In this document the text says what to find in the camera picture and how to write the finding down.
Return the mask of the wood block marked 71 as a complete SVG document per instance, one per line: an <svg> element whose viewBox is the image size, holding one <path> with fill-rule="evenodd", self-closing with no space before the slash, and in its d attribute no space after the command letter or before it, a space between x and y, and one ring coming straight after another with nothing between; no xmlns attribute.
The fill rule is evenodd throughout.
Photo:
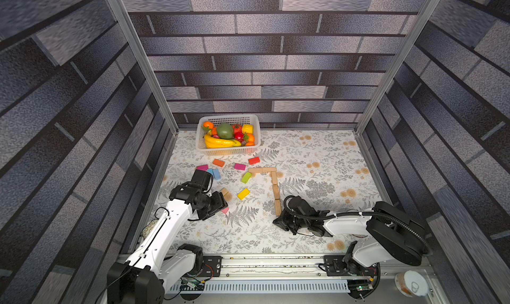
<svg viewBox="0 0 510 304"><path fill-rule="evenodd" d="M278 185L274 184L272 186L272 190L273 190L273 194L274 194L274 199L275 200L280 200L280 190L279 190Z"/></svg>

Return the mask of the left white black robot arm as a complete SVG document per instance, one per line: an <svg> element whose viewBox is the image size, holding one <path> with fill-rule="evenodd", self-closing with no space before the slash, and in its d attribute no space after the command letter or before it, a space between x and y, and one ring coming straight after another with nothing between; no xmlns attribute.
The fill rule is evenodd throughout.
<svg viewBox="0 0 510 304"><path fill-rule="evenodd" d="M221 192L212 189L213 176L196 170L190 181L176 186L157 223L123 263L114 263L97 303L163 303L166 293L185 276L198 276L203 249L183 244L174 256L167 252L184 224L203 221L227 208Z"/></svg>

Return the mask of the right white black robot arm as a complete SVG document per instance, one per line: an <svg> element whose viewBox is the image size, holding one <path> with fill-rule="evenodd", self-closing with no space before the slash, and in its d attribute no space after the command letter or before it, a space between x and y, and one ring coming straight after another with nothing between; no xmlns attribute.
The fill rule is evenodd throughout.
<svg viewBox="0 0 510 304"><path fill-rule="evenodd" d="M432 254L424 225L384 201L366 211L332 212L317 211L300 196L287 196L281 206L284 210L273 224L293 235L306 229L319 238L343 234L361 238L350 243L339 260L322 265L330 276L374 277L381 262L420 266L422 258Z"/></svg>

